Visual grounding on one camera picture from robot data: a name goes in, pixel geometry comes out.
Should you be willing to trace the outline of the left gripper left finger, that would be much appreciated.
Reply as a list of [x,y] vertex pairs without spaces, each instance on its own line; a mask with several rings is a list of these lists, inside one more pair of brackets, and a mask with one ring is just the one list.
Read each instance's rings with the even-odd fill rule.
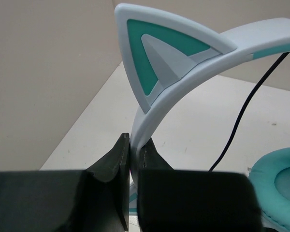
[[84,170],[0,172],[0,232],[126,232],[130,138]]

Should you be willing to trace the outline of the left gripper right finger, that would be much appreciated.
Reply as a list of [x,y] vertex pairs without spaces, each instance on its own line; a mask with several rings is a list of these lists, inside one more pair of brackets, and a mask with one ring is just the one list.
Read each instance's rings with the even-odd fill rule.
[[261,209],[244,174],[173,169],[152,140],[141,149],[138,221],[144,232],[261,232]]

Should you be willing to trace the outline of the teal cat ear headphones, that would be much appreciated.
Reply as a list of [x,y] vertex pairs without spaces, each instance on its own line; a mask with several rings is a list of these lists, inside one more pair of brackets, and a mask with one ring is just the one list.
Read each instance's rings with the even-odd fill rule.
[[[115,7],[119,48],[138,101],[130,138],[130,212],[137,215],[141,149],[168,112],[210,78],[242,63],[279,58],[258,89],[290,53],[290,19],[273,18],[217,33],[197,22],[155,8]],[[261,157],[245,175],[261,209],[262,232],[290,232],[290,147]]]

